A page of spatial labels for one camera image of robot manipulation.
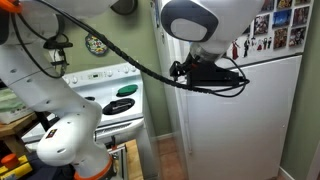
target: oven handle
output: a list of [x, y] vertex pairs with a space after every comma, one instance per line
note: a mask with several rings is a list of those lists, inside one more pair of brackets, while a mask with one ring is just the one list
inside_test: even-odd
[[[129, 122], [124, 122], [124, 123], [119, 123], [116, 125], [111, 125], [111, 126], [105, 126], [102, 128], [98, 128], [96, 130], [97, 133], [97, 140], [106, 138], [106, 137], [111, 137], [117, 134], [121, 134], [121, 133], [125, 133], [128, 131], [133, 131], [137, 128], [139, 128], [140, 126], [144, 125], [144, 119], [137, 119], [137, 120], [133, 120], [133, 121], [129, 121]], [[105, 129], [111, 129], [114, 128], [114, 130], [108, 130], [107, 132], [103, 132]]]

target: photo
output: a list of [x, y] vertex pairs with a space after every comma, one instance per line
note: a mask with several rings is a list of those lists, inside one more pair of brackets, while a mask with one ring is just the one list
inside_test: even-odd
[[274, 9], [274, 0], [265, 0], [262, 6], [261, 12], [273, 11], [273, 9]]
[[278, 0], [278, 9], [290, 8], [292, 5], [292, 0]]
[[250, 34], [251, 25], [242, 33], [242, 34]]
[[296, 0], [296, 5], [310, 3], [311, 0]]
[[291, 9], [275, 12], [273, 14], [273, 25], [272, 28], [288, 26], [291, 20]]
[[267, 34], [270, 15], [257, 16], [254, 20], [254, 35]]
[[304, 43], [304, 37], [307, 28], [296, 28], [291, 30], [289, 46], [294, 47]]
[[273, 48], [278, 49], [287, 46], [288, 28], [277, 29], [274, 31]]
[[309, 7], [299, 8], [294, 11], [293, 26], [299, 26], [308, 22]]

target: yellow object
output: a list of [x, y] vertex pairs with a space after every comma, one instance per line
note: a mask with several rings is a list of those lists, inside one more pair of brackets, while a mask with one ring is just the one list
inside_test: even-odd
[[2, 166], [0, 168], [0, 180], [15, 180], [23, 177], [32, 171], [31, 165], [28, 163], [26, 156], [21, 156], [19, 158], [20, 165], [19, 167], [9, 170], [6, 167]]

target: oven door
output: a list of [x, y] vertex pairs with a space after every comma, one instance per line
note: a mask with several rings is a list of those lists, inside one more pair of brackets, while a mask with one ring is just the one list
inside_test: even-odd
[[[97, 140], [97, 142], [105, 143], [105, 141], [111, 138], [111, 136], [136, 131], [143, 125], [144, 125], [143, 118], [121, 122], [117, 124], [112, 124], [112, 125], [107, 125], [107, 126], [97, 128], [93, 137], [94, 139]], [[25, 147], [29, 152], [33, 152], [37, 150], [38, 143], [39, 141], [28, 143], [25, 145]]]

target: stove knob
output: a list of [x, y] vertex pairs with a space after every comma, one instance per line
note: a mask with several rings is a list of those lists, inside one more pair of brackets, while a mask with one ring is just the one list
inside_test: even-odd
[[69, 80], [69, 79], [64, 79], [64, 81], [65, 81], [67, 84], [70, 84], [70, 80]]
[[72, 83], [73, 83], [73, 84], [77, 84], [77, 83], [78, 83], [78, 78], [77, 78], [77, 77], [73, 77]]
[[131, 71], [132, 71], [132, 72], [136, 72], [136, 70], [137, 70], [137, 68], [136, 68], [136, 67], [131, 66]]
[[129, 73], [129, 68], [127, 66], [124, 67], [123, 72], [128, 74]]
[[112, 75], [113, 75], [113, 72], [112, 72], [112, 71], [108, 71], [108, 72], [107, 72], [107, 76], [108, 76], [108, 77], [111, 77]]

